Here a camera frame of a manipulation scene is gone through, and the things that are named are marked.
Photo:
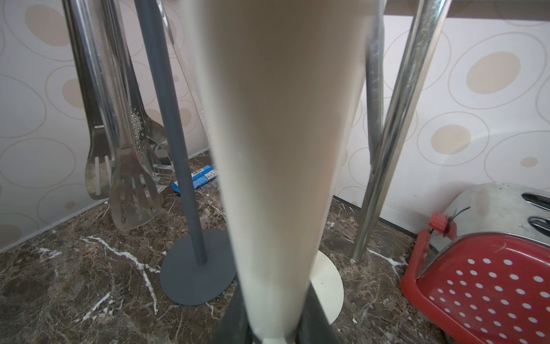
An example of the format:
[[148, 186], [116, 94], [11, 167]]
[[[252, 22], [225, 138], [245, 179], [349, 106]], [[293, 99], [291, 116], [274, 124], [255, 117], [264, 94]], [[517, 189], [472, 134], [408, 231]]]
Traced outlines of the dark grey utensil rack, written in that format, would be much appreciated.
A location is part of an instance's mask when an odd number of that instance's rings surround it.
[[158, 4], [136, 1], [135, 6], [189, 231], [165, 256], [160, 283], [173, 302], [202, 305], [227, 289], [236, 276], [236, 266], [228, 233], [201, 226]]

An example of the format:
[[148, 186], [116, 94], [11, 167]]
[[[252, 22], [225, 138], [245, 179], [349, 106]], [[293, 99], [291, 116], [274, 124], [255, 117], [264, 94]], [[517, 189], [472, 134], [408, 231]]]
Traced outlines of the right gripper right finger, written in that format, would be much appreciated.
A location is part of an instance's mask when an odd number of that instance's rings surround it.
[[313, 285], [309, 286], [302, 317], [297, 328], [296, 343], [336, 344], [339, 343], [335, 332], [328, 323]]

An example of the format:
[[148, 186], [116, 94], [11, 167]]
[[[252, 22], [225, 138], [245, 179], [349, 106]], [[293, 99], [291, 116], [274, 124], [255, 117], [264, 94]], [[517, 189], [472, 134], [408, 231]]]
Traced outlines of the white utensil rack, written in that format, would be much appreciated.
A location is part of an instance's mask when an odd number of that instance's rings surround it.
[[252, 333], [292, 343], [365, 84], [375, 1], [185, 1]]
[[342, 312], [344, 286], [337, 267], [328, 256], [317, 252], [310, 281], [317, 294], [325, 317], [332, 325]]

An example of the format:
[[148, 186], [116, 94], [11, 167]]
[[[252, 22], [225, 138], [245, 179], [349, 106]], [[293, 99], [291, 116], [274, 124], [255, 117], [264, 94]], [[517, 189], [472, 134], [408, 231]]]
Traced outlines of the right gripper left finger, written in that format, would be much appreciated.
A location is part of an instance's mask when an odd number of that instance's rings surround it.
[[213, 344], [250, 344], [252, 331], [246, 315], [243, 294], [239, 285], [223, 314], [216, 332], [213, 335]]

